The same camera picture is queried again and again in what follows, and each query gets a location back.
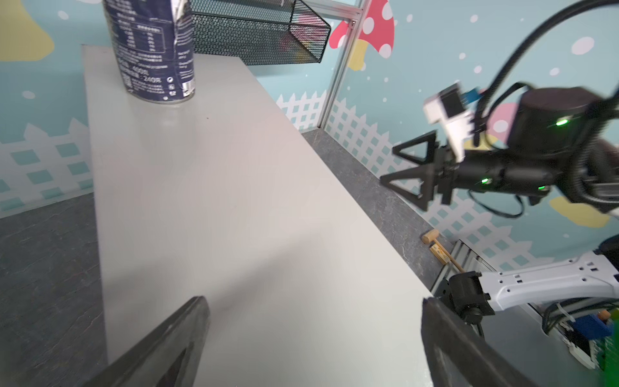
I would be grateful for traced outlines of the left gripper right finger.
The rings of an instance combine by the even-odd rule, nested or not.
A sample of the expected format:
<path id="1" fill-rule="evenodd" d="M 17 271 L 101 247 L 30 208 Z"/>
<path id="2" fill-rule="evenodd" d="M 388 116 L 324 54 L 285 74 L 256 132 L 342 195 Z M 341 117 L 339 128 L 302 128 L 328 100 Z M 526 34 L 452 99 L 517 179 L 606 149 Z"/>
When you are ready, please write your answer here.
<path id="1" fill-rule="evenodd" d="M 437 298 L 422 303 L 422 343 L 435 386 L 534 386 Z"/>

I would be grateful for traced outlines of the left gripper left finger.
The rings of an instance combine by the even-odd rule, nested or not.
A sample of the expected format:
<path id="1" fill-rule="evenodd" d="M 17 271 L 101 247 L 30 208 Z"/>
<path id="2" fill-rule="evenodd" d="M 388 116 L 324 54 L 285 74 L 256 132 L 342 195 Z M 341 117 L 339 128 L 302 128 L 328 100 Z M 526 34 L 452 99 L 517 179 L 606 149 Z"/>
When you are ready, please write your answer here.
<path id="1" fill-rule="evenodd" d="M 86 386 L 192 386 L 211 324 L 203 296 L 190 298 Z"/>

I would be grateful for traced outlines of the dark blue tall can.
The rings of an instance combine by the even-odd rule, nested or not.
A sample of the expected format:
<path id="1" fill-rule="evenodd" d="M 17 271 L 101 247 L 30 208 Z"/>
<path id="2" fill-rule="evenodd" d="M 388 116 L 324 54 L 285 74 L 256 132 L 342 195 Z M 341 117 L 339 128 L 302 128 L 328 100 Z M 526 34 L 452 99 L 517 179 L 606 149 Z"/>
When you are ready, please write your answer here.
<path id="1" fill-rule="evenodd" d="M 191 2 L 105 0 L 103 9 L 128 93 L 164 104 L 194 96 Z"/>

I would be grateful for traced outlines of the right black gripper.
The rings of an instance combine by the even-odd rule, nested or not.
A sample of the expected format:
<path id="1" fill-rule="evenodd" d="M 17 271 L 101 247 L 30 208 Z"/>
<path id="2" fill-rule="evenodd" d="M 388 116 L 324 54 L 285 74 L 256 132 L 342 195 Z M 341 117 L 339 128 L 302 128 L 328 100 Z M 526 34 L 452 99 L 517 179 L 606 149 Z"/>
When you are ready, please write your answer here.
<path id="1" fill-rule="evenodd" d="M 451 206 L 459 162 L 449 145 L 436 144 L 437 132 L 427 132 L 392 148 L 393 156 L 415 165 L 380 177 L 380 184 L 421 211 L 439 198 Z"/>

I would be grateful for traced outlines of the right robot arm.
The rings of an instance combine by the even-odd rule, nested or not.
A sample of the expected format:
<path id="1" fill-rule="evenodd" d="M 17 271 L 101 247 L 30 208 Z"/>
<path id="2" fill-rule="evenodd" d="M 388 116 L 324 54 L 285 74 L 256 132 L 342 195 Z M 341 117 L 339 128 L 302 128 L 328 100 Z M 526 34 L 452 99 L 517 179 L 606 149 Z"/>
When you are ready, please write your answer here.
<path id="1" fill-rule="evenodd" d="M 584 204 L 602 214 L 618 210 L 618 151 L 603 140 L 608 122 L 618 117 L 618 98 L 602 98 L 583 87 L 536 88 L 512 85 L 520 92 L 514 122 L 504 148 L 467 150 L 464 141 L 485 140 L 493 112 L 506 99 L 499 87 L 526 51 L 554 27 L 603 1 L 580 1 L 544 21 L 517 47 L 468 111 L 458 85 L 429 98 L 424 111 L 439 124 L 436 132 L 393 147 L 394 156 L 410 169 L 385 174 L 380 183 L 420 210 L 440 197 L 451 203 L 453 192 L 470 198 L 481 193 L 512 195 L 521 208 L 535 206 L 558 189 L 569 203 Z M 571 259 L 533 269 L 498 272 L 459 271 L 447 281 L 442 302 L 466 324 L 480 327 L 483 317 L 530 303 L 546 304 L 543 330 L 549 332 L 577 314 L 618 304 L 618 239 L 600 244 L 590 258 Z"/>

